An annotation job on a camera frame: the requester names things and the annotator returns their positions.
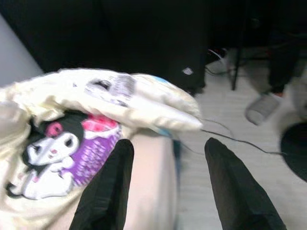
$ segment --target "foot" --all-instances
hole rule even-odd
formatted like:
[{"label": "foot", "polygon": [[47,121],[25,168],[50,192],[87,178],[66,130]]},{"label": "foot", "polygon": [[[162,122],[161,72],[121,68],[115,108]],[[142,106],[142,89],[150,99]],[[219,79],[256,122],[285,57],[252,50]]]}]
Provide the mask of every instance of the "foot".
[{"label": "foot", "polygon": [[266,93],[254,101],[245,111],[245,117],[251,123],[259,126],[279,106],[282,100],[282,93]]}]

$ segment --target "cartoon print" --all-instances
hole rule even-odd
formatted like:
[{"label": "cartoon print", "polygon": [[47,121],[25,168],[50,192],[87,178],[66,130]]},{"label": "cartoon print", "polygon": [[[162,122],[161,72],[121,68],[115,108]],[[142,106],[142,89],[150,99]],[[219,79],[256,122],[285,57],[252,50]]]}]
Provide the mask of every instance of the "cartoon print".
[{"label": "cartoon print", "polygon": [[87,83],[85,92],[95,98],[128,107],[134,87],[135,80],[128,74],[121,74],[108,80],[94,79]]},{"label": "cartoon print", "polygon": [[65,196],[88,184],[121,138],[119,124],[103,115],[66,115],[43,130],[30,138],[18,183],[7,185],[12,198]]}]

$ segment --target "tiled floor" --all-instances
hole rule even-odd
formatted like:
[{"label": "tiled floor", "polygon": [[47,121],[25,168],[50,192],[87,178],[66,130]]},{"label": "tiled floor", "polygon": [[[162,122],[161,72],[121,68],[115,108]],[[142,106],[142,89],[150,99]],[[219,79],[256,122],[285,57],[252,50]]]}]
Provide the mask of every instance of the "tiled floor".
[{"label": "tiled floor", "polygon": [[[244,117],[245,108],[258,96],[257,90],[267,88],[267,73],[265,61],[250,62],[240,69],[236,91],[230,90],[225,75],[207,75],[207,87],[196,99],[204,118],[223,123],[238,139],[253,142],[267,151],[278,151],[283,130],[300,121],[291,101],[291,88],[297,79],[288,87],[286,98],[278,111],[263,125],[255,126]],[[223,127],[206,121],[204,129],[230,135]],[[180,137],[187,146],[201,154],[204,153],[204,145],[209,137],[223,142],[244,162],[266,190],[287,228],[307,228],[307,183],[296,177],[280,156],[268,155],[251,146],[203,132],[184,133]],[[184,149],[182,156],[179,223],[182,230],[222,229],[205,157],[187,149]]]}]

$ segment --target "black pants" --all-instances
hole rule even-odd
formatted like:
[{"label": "black pants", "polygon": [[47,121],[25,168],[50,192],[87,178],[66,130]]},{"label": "black pants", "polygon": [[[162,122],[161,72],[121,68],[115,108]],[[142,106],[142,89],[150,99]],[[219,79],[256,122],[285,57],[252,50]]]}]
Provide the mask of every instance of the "black pants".
[{"label": "black pants", "polygon": [[303,39],[298,34],[306,32],[305,0],[275,0],[273,28],[270,36],[271,57],[269,84],[272,92],[283,92],[290,81],[299,58]]}]

